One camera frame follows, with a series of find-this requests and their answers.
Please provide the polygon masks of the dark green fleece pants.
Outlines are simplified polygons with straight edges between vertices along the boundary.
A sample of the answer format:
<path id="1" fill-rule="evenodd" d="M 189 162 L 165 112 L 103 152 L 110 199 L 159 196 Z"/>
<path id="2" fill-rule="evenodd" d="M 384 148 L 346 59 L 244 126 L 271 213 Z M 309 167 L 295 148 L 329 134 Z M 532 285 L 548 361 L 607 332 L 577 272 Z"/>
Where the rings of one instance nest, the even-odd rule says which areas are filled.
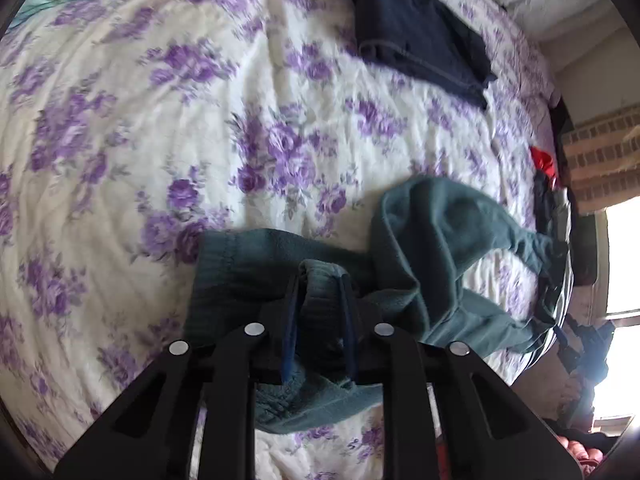
<path id="1" fill-rule="evenodd" d="M 364 252 L 277 230 L 204 232 L 183 333 L 214 344 L 283 299 L 291 278 L 302 278 L 308 288 L 299 311 L 293 376 L 283 386 L 258 387 L 256 425 L 270 434 L 332 425 L 382 400 L 380 387 L 358 386 L 346 372 L 338 312 L 342 276 L 380 310 L 384 322 L 424 344 L 443 347 L 460 340 L 479 356 L 529 353 L 546 331 L 535 308 L 518 321 L 466 289 L 462 278 L 498 249 L 512 252 L 539 276 L 545 244 L 475 188 L 423 176 L 381 197 Z"/>

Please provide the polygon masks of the dark striped clothes pile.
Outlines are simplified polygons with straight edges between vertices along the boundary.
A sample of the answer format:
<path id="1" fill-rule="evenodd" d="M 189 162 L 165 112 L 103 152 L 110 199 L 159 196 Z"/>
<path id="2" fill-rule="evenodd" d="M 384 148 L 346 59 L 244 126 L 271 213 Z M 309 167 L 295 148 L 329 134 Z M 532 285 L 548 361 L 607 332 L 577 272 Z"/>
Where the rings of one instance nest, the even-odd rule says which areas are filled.
<path id="1" fill-rule="evenodd" d="M 534 214 L 536 230 L 546 242 L 542 254 L 544 272 L 538 278 L 535 315 L 546 331 L 533 352 L 530 366 L 550 350 L 558 338 L 566 341 L 562 325 L 568 313 L 574 285 L 570 254 L 572 207 L 567 188 L 553 184 L 541 170 L 537 170 L 534 177 Z"/>

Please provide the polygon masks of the red cloth at bedside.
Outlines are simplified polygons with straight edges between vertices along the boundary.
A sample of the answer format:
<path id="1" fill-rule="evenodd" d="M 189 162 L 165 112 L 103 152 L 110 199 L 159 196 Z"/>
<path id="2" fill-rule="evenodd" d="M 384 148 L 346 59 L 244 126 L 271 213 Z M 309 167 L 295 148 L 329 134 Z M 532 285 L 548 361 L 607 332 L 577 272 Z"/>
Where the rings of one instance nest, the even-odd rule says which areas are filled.
<path id="1" fill-rule="evenodd" d="M 551 154 L 541 150 L 540 148 L 536 148 L 536 146 L 531 146 L 529 148 L 529 153 L 530 156 L 532 156 L 537 170 L 543 172 L 550 180 L 554 180 L 558 177 L 554 158 Z"/>

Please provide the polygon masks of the brick pattern curtain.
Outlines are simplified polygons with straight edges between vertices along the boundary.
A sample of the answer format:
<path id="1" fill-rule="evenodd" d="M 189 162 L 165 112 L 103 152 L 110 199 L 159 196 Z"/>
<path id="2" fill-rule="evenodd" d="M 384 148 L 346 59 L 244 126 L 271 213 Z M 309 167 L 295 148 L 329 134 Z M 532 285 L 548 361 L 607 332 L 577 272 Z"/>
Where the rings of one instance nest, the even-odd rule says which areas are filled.
<path id="1" fill-rule="evenodd" d="M 561 136 L 568 187 L 585 216 L 639 195 L 639 105 L 576 125 Z"/>

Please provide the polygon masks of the purple floral bedsheet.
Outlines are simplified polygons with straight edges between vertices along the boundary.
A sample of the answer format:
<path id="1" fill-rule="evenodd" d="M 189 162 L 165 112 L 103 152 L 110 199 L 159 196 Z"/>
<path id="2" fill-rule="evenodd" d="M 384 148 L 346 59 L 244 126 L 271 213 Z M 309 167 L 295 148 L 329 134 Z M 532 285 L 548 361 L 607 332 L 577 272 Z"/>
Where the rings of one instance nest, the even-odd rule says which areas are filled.
<path id="1" fill-rule="evenodd" d="M 360 250 L 378 196 L 450 177 L 534 220 L 547 63 L 494 0 L 478 110 L 358 56 L 350 0 L 75 0 L 1 41 L 1 399 L 52 468 L 180 332 L 207 229 Z"/>

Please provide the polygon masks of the folded navy blue pants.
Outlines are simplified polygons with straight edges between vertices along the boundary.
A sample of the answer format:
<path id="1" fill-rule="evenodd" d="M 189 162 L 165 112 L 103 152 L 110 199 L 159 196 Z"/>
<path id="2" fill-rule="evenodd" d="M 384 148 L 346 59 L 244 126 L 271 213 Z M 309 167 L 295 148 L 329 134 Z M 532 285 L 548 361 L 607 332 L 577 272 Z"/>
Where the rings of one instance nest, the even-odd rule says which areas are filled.
<path id="1" fill-rule="evenodd" d="M 439 0 L 352 0 L 365 61 L 429 82 L 486 110 L 497 79 L 482 36 Z"/>

